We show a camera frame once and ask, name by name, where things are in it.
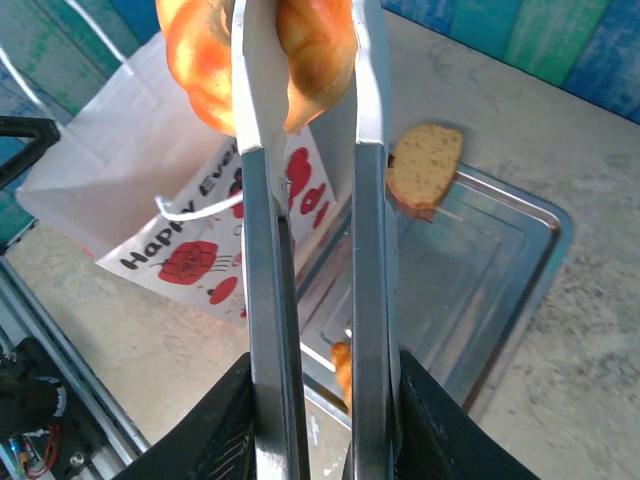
blue painted plank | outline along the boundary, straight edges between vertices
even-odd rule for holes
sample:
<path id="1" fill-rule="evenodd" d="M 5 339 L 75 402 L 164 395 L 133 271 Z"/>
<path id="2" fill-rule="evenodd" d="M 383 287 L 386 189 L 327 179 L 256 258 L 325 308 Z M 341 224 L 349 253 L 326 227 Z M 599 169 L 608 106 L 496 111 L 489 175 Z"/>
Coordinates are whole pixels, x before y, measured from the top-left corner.
<path id="1" fill-rule="evenodd" d="M 155 0 L 111 0 L 111 3 L 140 43 L 147 43 L 160 30 Z"/>
<path id="2" fill-rule="evenodd" d="M 71 113 L 106 78 L 33 0 L 0 1 L 0 44 L 16 68 Z"/>
<path id="3" fill-rule="evenodd" d="M 8 161 L 16 153 L 22 151 L 25 148 L 25 143 L 16 138 L 0 137 L 0 165 Z M 5 192 L 13 195 L 24 179 L 27 178 L 28 171 L 24 172 L 13 182 L 7 185 L 4 189 Z"/>
<path id="4" fill-rule="evenodd" d="M 520 0 L 458 0 L 451 24 L 451 38 L 501 59 L 507 50 L 519 9 Z"/>
<path id="5" fill-rule="evenodd" d="M 419 25 L 448 34 L 455 0 L 382 0 L 382 6 Z"/>
<path id="6" fill-rule="evenodd" d="M 504 62 L 560 86 L 611 0 L 522 0 Z"/>
<path id="7" fill-rule="evenodd" d="M 6 245 L 33 221 L 13 195 L 0 191 L 0 245 Z"/>
<path id="8" fill-rule="evenodd" d="M 613 0 L 563 88 L 624 117 L 640 104 L 640 0 Z"/>
<path id="9" fill-rule="evenodd" d="M 66 125 L 71 120 L 69 112 L 61 107 L 50 95 L 28 79 L 27 83 L 38 98 L 49 107 L 55 117 L 54 120 L 63 125 Z M 0 112 L 3 115 L 14 117 L 44 117 L 44 113 L 27 98 L 2 63 L 0 63 Z"/>
<path id="10" fill-rule="evenodd" d="M 35 2 L 103 75 L 109 77 L 117 70 L 120 62 L 115 59 L 82 17 L 63 0 L 35 0 Z M 109 0 L 81 0 L 78 3 L 93 17 L 122 53 L 131 56 L 138 49 L 140 43 Z"/>

gray countertop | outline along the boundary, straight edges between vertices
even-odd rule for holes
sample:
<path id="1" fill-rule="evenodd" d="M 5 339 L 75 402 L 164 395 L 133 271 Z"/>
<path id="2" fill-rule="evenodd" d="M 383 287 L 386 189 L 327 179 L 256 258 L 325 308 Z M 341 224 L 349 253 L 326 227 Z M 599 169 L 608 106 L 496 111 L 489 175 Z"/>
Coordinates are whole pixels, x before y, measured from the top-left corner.
<path id="1" fill-rule="evenodd" d="M 393 138 L 433 121 L 464 162 L 556 203 L 575 237 L 481 420 L 541 478 L 640 478 L 640 126 L 389 14 Z M 155 441 L 248 346 L 246 330 L 92 264 L 39 226 L 9 260 Z M 315 478 L 347 432 L 310 408 Z"/>

wire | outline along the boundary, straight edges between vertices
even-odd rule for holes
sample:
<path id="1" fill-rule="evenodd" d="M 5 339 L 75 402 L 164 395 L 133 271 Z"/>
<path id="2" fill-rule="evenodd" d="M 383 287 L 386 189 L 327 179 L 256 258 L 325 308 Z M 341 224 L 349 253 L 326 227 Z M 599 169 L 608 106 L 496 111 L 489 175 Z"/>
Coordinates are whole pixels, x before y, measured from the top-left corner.
<path id="1" fill-rule="evenodd" d="M 42 457 L 43 464 L 42 466 L 33 471 L 27 471 L 27 478 L 31 480 L 36 480 L 41 478 L 45 473 L 50 471 L 58 461 L 58 456 L 60 455 L 60 443 L 62 438 L 62 431 L 60 429 L 60 425 L 49 425 L 49 440 L 47 441 L 47 448 L 44 451 L 44 455 Z"/>

bread slice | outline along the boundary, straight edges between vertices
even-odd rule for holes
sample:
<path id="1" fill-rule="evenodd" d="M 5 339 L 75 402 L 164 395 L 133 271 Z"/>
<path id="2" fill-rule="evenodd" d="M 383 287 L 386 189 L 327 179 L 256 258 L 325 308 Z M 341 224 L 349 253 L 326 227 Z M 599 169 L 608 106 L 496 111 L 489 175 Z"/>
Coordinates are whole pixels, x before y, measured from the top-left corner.
<path id="1" fill-rule="evenodd" d="M 331 363 L 336 367 L 336 380 L 342 387 L 344 403 L 347 412 L 351 416 L 351 347 L 346 343 L 338 342 L 331 347 Z"/>
<path id="2" fill-rule="evenodd" d="M 462 133 L 432 123 L 407 131 L 387 168 L 387 187 L 398 207 L 413 218 L 431 221 L 456 177 Z"/>

red flower print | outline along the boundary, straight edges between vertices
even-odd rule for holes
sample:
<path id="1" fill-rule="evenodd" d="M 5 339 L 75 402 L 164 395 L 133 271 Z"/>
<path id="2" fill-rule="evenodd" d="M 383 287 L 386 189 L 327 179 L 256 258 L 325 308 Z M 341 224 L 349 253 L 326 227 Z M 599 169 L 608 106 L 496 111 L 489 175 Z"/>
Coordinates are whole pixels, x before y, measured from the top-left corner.
<path id="1" fill-rule="evenodd" d="M 217 252 L 215 243 L 183 243 L 164 262 L 158 278 L 176 285 L 193 285 L 213 266 Z"/>
<path id="2" fill-rule="evenodd" d="M 324 205 L 318 212 L 318 215 L 316 215 L 316 219 L 313 221 L 314 230 L 318 228 L 322 223 L 322 219 L 324 219 L 324 216 L 327 214 L 327 210 L 329 210 L 329 202 L 324 202 Z"/>
<path id="3" fill-rule="evenodd" d="M 302 215 L 312 212 L 318 206 L 326 188 L 326 184 L 322 183 L 318 188 L 312 188 L 304 194 L 302 204 L 300 205 L 300 213 Z"/>
<path id="4" fill-rule="evenodd" d="M 313 169 L 309 163 L 309 150 L 302 147 L 293 152 L 287 165 L 287 180 L 291 182 L 291 188 L 289 189 L 289 208 L 293 205 L 293 199 L 297 197 L 309 183 L 312 171 Z"/>
<path id="5" fill-rule="evenodd" d="M 221 281 L 217 287 L 207 291 L 207 295 L 209 295 L 209 303 L 211 305 L 221 304 L 231 296 L 237 285 L 237 277 L 229 277 Z"/>
<path id="6" fill-rule="evenodd" d="M 237 195 L 242 191 L 242 169 L 238 168 L 233 174 L 233 183 L 229 187 L 229 198 Z M 233 211 L 233 216 L 236 218 L 244 217 L 244 204 L 239 203 L 235 207 L 231 207 Z"/>

